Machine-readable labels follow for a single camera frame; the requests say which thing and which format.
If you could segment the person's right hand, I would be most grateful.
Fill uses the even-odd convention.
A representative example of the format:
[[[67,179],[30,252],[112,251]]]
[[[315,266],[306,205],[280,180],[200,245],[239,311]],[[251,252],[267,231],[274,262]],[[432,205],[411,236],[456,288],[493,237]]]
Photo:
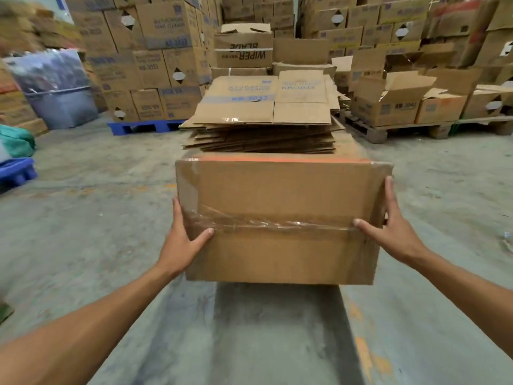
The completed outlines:
[[[390,175],[385,179],[384,190],[387,220],[380,228],[386,231],[387,239],[375,242],[396,260],[413,267],[430,252],[402,215]]]

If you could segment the low blue plastic pallet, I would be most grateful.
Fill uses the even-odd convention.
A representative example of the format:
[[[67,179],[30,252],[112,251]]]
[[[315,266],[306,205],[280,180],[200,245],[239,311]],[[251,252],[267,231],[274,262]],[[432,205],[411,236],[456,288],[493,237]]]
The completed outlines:
[[[34,164],[31,157],[9,159],[0,163],[0,194],[35,180],[38,174]]]

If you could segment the person's left forearm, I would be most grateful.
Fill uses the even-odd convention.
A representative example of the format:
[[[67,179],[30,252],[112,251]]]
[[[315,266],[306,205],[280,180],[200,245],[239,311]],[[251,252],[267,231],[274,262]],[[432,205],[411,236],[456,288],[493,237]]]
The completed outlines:
[[[106,297],[0,348],[0,385],[87,385],[145,309],[180,274],[155,265]]]

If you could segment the large taped cardboard box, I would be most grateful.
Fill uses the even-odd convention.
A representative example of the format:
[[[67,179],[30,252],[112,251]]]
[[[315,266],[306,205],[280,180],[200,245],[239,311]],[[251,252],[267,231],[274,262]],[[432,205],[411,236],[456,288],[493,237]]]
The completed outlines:
[[[351,135],[331,154],[198,153],[175,168],[189,238],[215,231],[187,280],[373,285],[380,248],[353,220],[383,225],[394,165]]]

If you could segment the wooden pallet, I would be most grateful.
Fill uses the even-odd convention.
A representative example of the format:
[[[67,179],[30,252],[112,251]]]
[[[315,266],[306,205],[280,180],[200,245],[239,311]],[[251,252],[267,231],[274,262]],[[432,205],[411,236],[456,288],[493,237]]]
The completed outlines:
[[[350,111],[341,111],[339,120],[354,136],[358,136],[371,144],[384,144],[388,136],[426,136],[435,140],[447,139],[453,123],[441,124],[404,124],[371,127],[368,123],[351,114]]]

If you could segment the cardboard box with black print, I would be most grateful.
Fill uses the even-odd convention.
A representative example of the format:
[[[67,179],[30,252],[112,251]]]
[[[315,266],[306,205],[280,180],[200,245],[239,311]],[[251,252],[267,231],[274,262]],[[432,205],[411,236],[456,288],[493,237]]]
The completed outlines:
[[[218,68],[270,68],[273,65],[273,31],[270,24],[224,24],[214,34]]]

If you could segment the blurred stack of brown boxes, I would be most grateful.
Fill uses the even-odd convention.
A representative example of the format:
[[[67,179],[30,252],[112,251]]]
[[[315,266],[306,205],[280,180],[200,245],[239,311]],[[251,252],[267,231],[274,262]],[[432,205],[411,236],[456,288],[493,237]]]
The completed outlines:
[[[77,28],[30,0],[0,0],[0,124],[38,136],[98,118]]]

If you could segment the stack of flattened cardboard sheets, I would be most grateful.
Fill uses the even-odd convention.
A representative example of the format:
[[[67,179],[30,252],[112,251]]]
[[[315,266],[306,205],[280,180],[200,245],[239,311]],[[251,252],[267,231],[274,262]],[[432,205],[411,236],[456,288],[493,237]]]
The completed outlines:
[[[279,76],[216,78],[180,126],[190,130],[184,150],[202,152],[335,152],[336,115],[342,95],[320,70],[288,70]]]

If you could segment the plastic wrapped grey bin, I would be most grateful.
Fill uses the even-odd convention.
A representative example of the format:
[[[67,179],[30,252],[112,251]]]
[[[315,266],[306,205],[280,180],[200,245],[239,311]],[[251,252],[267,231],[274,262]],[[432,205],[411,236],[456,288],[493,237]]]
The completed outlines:
[[[91,81],[76,49],[26,53],[2,61],[49,130],[79,127],[99,117]]]

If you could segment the wall of stacked cardboard boxes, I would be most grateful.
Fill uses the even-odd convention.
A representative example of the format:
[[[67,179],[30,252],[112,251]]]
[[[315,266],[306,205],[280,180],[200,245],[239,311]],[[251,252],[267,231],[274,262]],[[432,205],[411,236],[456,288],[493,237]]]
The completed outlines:
[[[113,121],[185,121],[212,81],[221,0],[65,0]]]

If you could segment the person's left hand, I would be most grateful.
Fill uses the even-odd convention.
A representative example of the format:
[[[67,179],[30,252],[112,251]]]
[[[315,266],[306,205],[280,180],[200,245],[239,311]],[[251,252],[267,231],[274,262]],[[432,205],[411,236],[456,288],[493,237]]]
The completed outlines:
[[[173,198],[173,222],[160,251],[156,266],[171,280],[192,263],[198,252],[188,251],[189,236],[184,225],[182,208],[177,197]]]

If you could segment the small open cardboard box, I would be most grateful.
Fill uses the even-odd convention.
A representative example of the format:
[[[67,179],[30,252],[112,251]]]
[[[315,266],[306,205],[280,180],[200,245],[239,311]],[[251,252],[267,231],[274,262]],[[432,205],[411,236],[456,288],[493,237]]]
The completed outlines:
[[[421,99],[415,124],[441,124],[460,119],[467,95],[453,94],[446,89],[432,88]]]

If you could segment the person's right forearm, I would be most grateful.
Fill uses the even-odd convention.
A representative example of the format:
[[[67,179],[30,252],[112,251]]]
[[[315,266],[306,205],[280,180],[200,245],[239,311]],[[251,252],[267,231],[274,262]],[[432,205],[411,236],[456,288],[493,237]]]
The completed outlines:
[[[513,360],[513,290],[454,265],[427,248],[409,262]]]

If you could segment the pile of stacked cardboard cartons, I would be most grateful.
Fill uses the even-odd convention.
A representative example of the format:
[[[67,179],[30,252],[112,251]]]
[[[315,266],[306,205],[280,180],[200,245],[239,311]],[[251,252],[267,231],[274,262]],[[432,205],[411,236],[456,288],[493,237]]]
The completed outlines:
[[[513,0],[299,0],[297,31],[330,58],[440,51],[453,68],[513,68]]]

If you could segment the green bag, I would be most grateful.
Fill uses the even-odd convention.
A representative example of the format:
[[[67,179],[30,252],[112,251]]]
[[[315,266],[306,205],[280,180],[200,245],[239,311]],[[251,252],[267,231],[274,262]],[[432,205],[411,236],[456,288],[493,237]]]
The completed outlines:
[[[11,159],[32,157],[36,150],[34,135],[23,128],[0,124],[0,146]]]

